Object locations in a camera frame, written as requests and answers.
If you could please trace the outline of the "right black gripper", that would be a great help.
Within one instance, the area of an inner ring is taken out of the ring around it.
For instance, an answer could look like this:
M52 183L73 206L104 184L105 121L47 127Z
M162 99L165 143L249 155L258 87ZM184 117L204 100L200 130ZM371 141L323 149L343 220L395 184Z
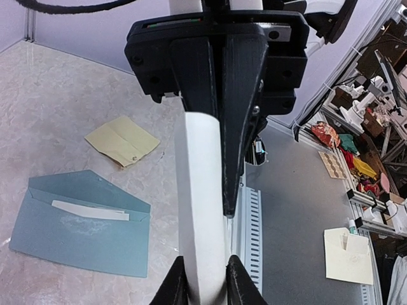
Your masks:
M186 112L219 115L223 215L235 216L245 138L255 105L288 114L307 64L309 28L298 12L185 13L133 24L126 58L156 103L180 94Z

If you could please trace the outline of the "blue envelope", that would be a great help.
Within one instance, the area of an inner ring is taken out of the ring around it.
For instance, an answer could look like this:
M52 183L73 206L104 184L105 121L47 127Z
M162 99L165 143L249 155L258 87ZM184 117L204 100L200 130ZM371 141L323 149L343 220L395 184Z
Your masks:
M31 177L9 248L114 275L148 274L150 205L91 170Z

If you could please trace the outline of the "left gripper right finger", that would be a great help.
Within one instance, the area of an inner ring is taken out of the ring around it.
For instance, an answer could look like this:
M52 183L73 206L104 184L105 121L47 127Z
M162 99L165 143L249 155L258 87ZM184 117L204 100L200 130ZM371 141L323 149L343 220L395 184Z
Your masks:
M231 255L226 267L228 305L267 305L237 255Z

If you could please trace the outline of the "lined letter paper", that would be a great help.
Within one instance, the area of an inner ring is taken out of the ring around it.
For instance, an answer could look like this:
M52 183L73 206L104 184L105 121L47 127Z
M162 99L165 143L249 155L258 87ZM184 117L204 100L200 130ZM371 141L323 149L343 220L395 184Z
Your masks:
M222 163L219 121L186 112L176 125L179 253L190 304L226 304Z

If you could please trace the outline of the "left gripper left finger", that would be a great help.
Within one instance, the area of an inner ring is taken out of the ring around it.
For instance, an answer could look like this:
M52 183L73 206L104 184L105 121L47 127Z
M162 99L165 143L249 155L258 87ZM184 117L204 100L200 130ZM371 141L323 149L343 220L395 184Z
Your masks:
M183 256L177 256L150 305L187 305L188 282Z

